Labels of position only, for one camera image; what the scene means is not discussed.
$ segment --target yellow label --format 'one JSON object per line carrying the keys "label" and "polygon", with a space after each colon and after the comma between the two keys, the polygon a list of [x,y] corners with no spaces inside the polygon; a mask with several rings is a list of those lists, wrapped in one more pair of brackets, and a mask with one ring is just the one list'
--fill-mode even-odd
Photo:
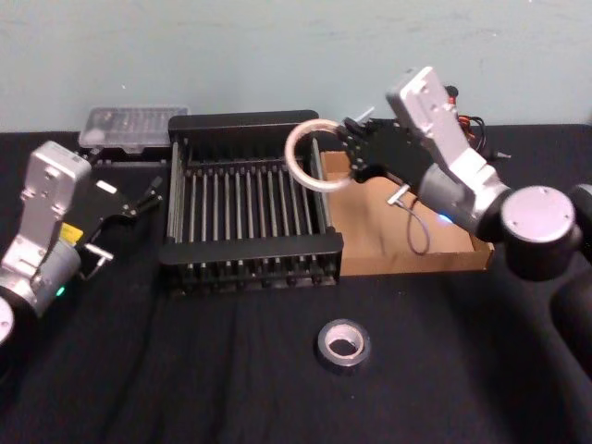
{"label": "yellow label", "polygon": [[68,225],[67,223],[62,224],[62,230],[59,233],[59,237],[72,246],[76,245],[76,242],[80,240],[84,233],[81,229]]}

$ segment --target black fabric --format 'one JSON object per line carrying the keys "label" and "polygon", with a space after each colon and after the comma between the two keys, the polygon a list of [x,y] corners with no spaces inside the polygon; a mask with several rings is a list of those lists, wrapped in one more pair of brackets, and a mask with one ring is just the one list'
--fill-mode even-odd
{"label": "black fabric", "polygon": [[[592,180],[592,129],[492,127],[513,188]],[[0,136],[0,248],[18,223],[29,152],[75,134]],[[132,195],[162,167],[98,171]],[[496,252],[486,273],[344,278],[337,287],[168,299],[156,254],[164,211],[107,234],[116,261],[68,286],[0,397],[0,442],[592,442],[592,383],[553,328],[570,272],[529,283]],[[315,338],[363,325],[368,366],[335,376]]]}
{"label": "black fabric", "polygon": [[39,318],[33,308],[17,293],[0,287],[0,298],[8,303],[12,311],[13,326],[10,334],[0,344],[0,381],[7,372],[22,359],[27,359],[31,342],[35,340]]}
{"label": "black fabric", "polygon": [[592,272],[571,280],[551,299],[551,318],[573,356],[592,378]]}

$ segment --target blue light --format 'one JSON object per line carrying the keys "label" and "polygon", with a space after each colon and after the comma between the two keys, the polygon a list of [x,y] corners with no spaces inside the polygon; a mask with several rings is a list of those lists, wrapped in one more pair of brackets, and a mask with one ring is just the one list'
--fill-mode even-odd
{"label": "blue light", "polygon": [[452,219],[450,219],[448,216],[445,215],[438,215],[438,218],[442,221],[442,222],[446,222],[447,224],[452,224]]}

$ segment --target cardboard box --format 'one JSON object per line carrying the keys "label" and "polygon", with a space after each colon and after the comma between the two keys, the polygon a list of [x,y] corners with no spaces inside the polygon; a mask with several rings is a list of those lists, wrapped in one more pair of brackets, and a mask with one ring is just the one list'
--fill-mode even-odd
{"label": "cardboard box", "polygon": [[[322,153],[327,179],[343,177],[349,171],[345,153]],[[388,179],[374,178],[365,184],[353,182],[342,191],[327,195],[333,226],[343,235],[342,276],[385,275],[487,269],[493,245],[483,242],[423,206],[414,211],[425,221],[430,249],[415,254],[407,242],[408,213],[391,207],[386,200],[398,186]],[[403,201],[409,205],[408,193]],[[413,219],[411,238],[417,250],[425,247],[426,236]]]}

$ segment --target dish rack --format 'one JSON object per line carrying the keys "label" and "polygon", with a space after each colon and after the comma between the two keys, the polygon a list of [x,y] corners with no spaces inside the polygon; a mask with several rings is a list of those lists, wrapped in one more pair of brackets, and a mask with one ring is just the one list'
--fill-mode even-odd
{"label": "dish rack", "polygon": [[[343,239],[327,200],[292,179],[284,143],[314,111],[177,116],[166,243],[160,263],[181,294],[331,285]],[[322,178],[315,138],[299,144],[303,169]]]}

